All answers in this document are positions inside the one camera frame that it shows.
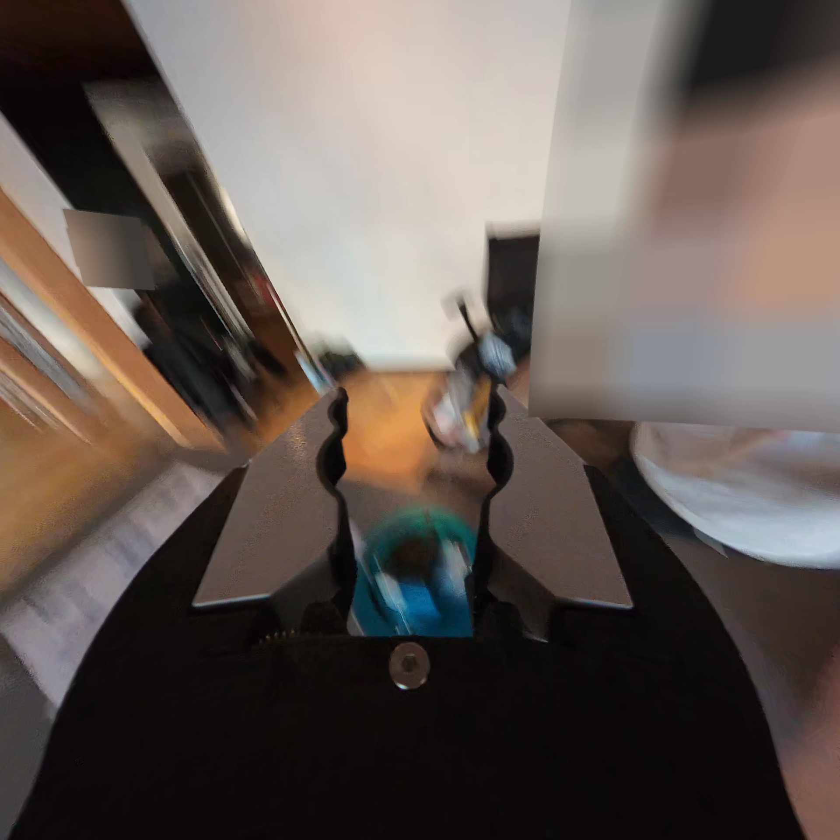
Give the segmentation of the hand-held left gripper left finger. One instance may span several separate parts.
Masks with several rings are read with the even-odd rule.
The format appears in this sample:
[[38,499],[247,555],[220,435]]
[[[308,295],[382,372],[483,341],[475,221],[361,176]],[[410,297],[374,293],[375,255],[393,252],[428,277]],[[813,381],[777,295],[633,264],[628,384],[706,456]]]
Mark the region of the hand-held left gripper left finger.
[[333,388],[249,461],[194,607],[350,606],[356,560],[340,490],[349,402]]

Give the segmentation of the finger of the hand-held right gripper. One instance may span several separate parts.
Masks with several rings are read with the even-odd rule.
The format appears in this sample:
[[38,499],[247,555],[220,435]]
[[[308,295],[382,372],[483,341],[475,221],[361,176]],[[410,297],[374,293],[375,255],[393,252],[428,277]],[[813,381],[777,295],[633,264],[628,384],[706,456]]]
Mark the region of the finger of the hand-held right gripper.
[[427,434],[436,449],[461,451],[471,455],[485,448],[481,432],[469,430],[462,413],[456,410],[448,391],[441,385],[427,392]]

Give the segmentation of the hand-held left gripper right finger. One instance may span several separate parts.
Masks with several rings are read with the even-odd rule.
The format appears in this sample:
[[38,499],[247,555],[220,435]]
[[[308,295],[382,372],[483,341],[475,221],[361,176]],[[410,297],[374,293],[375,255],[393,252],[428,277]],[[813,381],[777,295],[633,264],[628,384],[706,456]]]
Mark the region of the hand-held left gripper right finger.
[[561,608],[630,613],[634,602],[581,458],[504,385],[490,392],[474,625],[497,604],[547,640]]

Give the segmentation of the yellow handled screwdriver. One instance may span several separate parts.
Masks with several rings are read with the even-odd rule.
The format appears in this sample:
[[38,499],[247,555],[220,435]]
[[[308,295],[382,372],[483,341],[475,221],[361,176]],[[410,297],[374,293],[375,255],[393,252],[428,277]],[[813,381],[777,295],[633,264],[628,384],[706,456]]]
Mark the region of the yellow handled screwdriver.
[[486,377],[479,379],[474,385],[469,404],[463,413],[465,430],[469,438],[479,447],[485,445],[488,435],[491,394],[491,380]]

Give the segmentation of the blue toy robot arm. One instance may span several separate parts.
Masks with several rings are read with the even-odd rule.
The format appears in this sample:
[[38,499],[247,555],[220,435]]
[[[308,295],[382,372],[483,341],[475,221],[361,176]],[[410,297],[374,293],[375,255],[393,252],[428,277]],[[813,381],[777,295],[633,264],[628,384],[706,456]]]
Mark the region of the blue toy robot arm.
[[364,537],[351,617],[367,637],[473,637],[476,532],[443,507],[403,507]]

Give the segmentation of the dark cabinet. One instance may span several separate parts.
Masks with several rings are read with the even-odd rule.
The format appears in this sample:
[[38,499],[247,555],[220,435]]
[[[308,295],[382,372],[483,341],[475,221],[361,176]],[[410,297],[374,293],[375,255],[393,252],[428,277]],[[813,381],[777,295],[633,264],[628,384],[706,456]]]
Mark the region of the dark cabinet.
[[488,230],[486,307],[492,318],[513,309],[532,313],[539,244],[538,229]]

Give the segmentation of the dark furniture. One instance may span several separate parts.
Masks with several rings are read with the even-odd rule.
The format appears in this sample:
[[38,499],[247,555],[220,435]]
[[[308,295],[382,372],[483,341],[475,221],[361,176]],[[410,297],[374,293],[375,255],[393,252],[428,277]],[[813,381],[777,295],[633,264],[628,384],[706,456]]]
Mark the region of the dark furniture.
[[312,355],[164,81],[100,80],[83,90],[195,288],[161,283],[173,324],[226,366],[242,406],[256,407],[269,381],[312,385]]

